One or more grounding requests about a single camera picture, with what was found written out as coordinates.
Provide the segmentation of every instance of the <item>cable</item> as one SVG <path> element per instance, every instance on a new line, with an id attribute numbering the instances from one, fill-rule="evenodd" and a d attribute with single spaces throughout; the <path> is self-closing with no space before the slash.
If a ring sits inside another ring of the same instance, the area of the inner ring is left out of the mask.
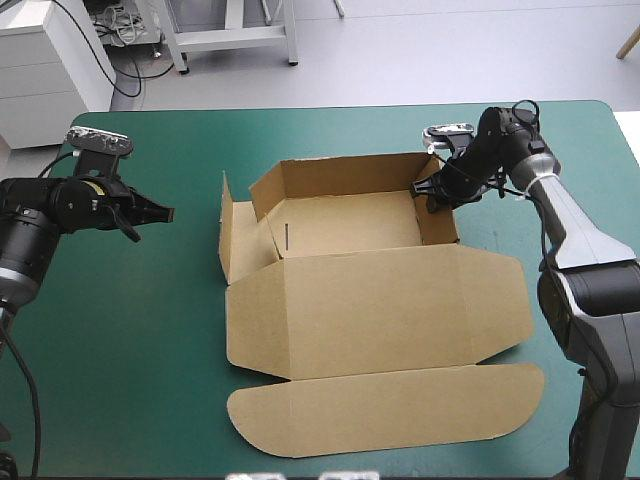
<path id="1" fill-rule="evenodd" d="M 174 67 L 173 63 L 171 65 L 169 65 L 166 70 L 163 70 L 160 73 L 157 73 L 155 75 L 144 75 L 141 77 L 135 76 L 135 75 L 131 75 L 127 72 L 123 72 L 122 70 L 117 69 L 116 67 L 113 67 L 113 69 L 118 72 L 121 75 L 124 75 L 125 77 L 129 77 L 129 78 L 139 78 L 140 80 L 153 80 L 154 78 L 160 78 L 160 77 L 164 77 L 167 73 L 169 73 L 171 71 L 171 69 Z"/>
<path id="2" fill-rule="evenodd" d="M 64 160 L 65 158 L 68 158 L 70 156 L 73 155 L 73 152 L 68 152 L 65 153 L 64 155 L 60 155 L 58 158 L 56 158 L 53 162 L 49 163 L 46 167 L 44 167 L 42 169 L 42 171 L 38 174 L 38 178 L 42 178 L 44 177 L 44 174 L 47 173 L 49 170 L 51 170 L 54 166 L 56 166 L 58 163 L 60 163 L 62 160 Z"/>
<path id="3" fill-rule="evenodd" d="M 9 336 L 7 329 L 4 326 L 4 320 L 0 318 L 0 334 L 4 338 L 7 347 L 11 351 L 13 358 L 16 359 L 16 363 L 20 367 L 22 374 L 24 375 L 27 384 L 29 385 L 29 392 L 31 393 L 31 406 L 33 408 L 33 463 L 31 464 L 31 480 L 38 478 L 38 467 L 40 465 L 40 447 L 42 445 L 42 427 L 40 424 L 40 403 L 38 401 L 38 389 L 36 388 L 36 382 L 33 380 L 33 376 L 29 371 L 29 367 L 25 363 L 18 347 Z"/>
<path id="4" fill-rule="evenodd" d="M 71 21 L 74 23 L 74 25 L 77 27 L 77 29 L 80 31 L 80 34 L 82 35 L 82 38 L 84 38 L 84 41 L 86 42 L 86 44 L 89 46 L 89 50 L 91 50 L 91 53 L 93 54 L 93 58 L 95 58 L 96 63 L 98 64 L 98 67 L 100 67 L 100 70 L 102 71 L 102 74 L 104 75 L 104 77 L 107 79 L 107 81 L 111 84 L 111 86 L 118 91 L 119 93 L 121 93 L 122 95 L 124 95 L 125 97 L 129 97 L 129 98 L 136 98 L 138 97 L 141 93 L 142 93 L 142 80 L 139 79 L 138 80 L 138 91 L 134 94 L 131 93 L 127 93 L 124 90 L 120 89 L 116 83 L 111 80 L 111 78 L 109 78 L 109 75 L 107 74 L 106 70 L 104 69 L 104 67 L 102 66 L 102 63 L 100 62 L 100 59 L 98 58 L 98 55 L 96 54 L 96 51 L 93 49 L 93 46 L 91 45 L 91 42 L 89 41 L 89 39 L 87 38 L 87 35 L 84 33 L 84 30 L 82 30 L 82 27 L 80 27 L 80 24 L 78 23 L 78 21 L 75 19 L 75 17 L 71 14 L 71 12 L 69 12 L 69 10 L 67 10 L 67 8 L 62 5 L 62 3 L 60 3 L 59 0 L 51 0 L 53 3 L 55 3 L 56 5 L 58 5 L 62 11 L 64 11 L 64 13 L 67 14 L 67 16 L 71 19 Z"/>

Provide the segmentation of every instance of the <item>open cardboard box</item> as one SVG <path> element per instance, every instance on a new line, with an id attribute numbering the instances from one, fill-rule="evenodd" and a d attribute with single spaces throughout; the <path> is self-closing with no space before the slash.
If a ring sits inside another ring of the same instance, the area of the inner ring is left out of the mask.
<path id="1" fill-rule="evenodd" d="M 532 333 L 522 268 L 458 245 L 451 210 L 428 214 L 411 197 L 411 182 L 438 168 L 426 153 L 287 160 L 250 202 L 234 202 L 225 179 L 227 356 L 294 380 L 230 397 L 256 447 L 297 457 L 493 438 L 535 410 L 535 366 L 475 366 Z M 428 415 L 409 401 L 425 389 L 444 399 Z M 469 402 L 482 419 L 470 429 L 459 421 Z M 369 441 L 355 412 L 368 412 Z M 425 428 L 400 428 L 412 421 Z M 351 440 L 328 441 L 335 431 Z"/>

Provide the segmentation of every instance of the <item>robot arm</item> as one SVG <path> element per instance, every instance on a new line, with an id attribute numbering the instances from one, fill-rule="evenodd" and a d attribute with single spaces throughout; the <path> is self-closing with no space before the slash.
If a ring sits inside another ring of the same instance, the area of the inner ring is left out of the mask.
<path id="1" fill-rule="evenodd" d="M 569 469 L 559 478 L 622 480 L 640 416 L 640 266 L 633 250 L 598 230 L 564 188 L 530 103 L 534 112 L 520 104 L 488 108 L 475 137 L 468 124 L 426 129 L 428 151 L 448 148 L 452 155 L 412 191 L 428 195 L 434 212 L 479 201 L 492 188 L 504 195 L 508 176 L 535 204 L 551 241 L 541 263 L 540 306 L 585 376 Z"/>
<path id="2" fill-rule="evenodd" d="M 40 450 L 37 394 L 8 334 L 14 317 L 38 294 L 60 235 L 89 228 L 119 229 L 137 242 L 140 236 L 134 226 L 173 220 L 172 208 L 141 195 L 118 175 L 120 158 L 133 150 L 127 137 L 73 127 L 66 141 L 78 159 L 72 176 L 0 182 L 0 356 L 8 345 L 31 389 L 35 416 L 31 478 L 37 477 Z M 0 442 L 10 438 L 0 424 Z M 17 480 L 18 471 L 13 457 L 0 451 L 0 479 L 6 478 Z"/>

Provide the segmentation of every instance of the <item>green table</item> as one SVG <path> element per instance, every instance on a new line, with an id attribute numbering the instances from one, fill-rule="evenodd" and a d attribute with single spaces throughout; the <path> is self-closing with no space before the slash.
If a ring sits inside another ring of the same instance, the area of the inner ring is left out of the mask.
<path id="1" fill-rule="evenodd" d="M 280 471 L 376 469 L 405 476 L 546 476 L 564 468 L 581 379 L 537 305 L 539 221 L 532 205 L 495 193 L 456 211 L 462 242 L 523 262 L 536 329 L 495 362 L 537 363 L 547 378 L 533 419 L 484 442 L 311 459 L 271 457 L 246 443 L 225 403 L 242 387 L 274 379 L 229 365 L 225 281 L 217 259 L 222 170 L 233 193 L 284 158 L 422 150 L 436 123 L 476 123 L 486 105 L 300 110 L 96 113 L 76 124 L 129 135 L 134 154 L 123 178 L 176 208 L 175 222 L 140 228 L 133 244 L 118 232 L 64 238 L 38 299 L 14 336 L 38 381 L 43 475 L 222 476 Z M 640 172 L 609 107 L 543 103 L 543 134 L 562 178 L 596 224 L 640 251 Z M 71 166 L 56 170 L 66 174 Z M 0 420 L 26 473 L 32 423 L 25 382 L 9 355 L 0 362 Z M 640 473 L 640 455 L 630 473 Z"/>

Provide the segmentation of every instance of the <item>gray floor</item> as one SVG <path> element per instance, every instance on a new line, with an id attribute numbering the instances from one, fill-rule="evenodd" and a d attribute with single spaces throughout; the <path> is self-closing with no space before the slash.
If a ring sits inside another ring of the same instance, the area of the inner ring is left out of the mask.
<path id="1" fill-rule="evenodd" d="M 192 54 L 191 73 L 148 81 L 114 110 L 316 107 L 597 99 L 640 110 L 640 47 L 615 53 L 640 21 L 640 1 L 622 0 L 295 0 L 300 64 L 283 48 Z M 262 21 L 246 0 L 247 24 Z M 224 2 L 174 0 L 183 30 L 219 27 Z M 135 55 L 146 74 L 167 53 Z M 114 62 L 127 67 L 126 57 Z M 134 89 L 131 82 L 122 88 Z M 12 152 L 0 168 L 36 172 L 55 152 Z"/>

